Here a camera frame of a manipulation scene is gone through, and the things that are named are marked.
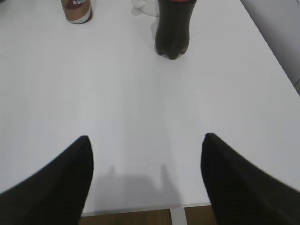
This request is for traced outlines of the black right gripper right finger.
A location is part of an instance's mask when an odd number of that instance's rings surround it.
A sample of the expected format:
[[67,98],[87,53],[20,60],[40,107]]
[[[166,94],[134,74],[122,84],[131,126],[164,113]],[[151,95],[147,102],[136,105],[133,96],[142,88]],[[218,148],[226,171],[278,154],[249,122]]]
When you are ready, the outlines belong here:
[[202,179],[219,225],[298,225],[300,193],[256,167],[214,133],[202,143]]

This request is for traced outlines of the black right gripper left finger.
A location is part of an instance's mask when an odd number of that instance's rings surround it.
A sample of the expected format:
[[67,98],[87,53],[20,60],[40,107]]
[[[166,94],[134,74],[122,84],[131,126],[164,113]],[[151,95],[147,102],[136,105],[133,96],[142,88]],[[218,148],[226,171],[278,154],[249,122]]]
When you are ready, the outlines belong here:
[[0,194],[0,223],[77,225],[92,177],[92,146],[83,135],[35,174]]

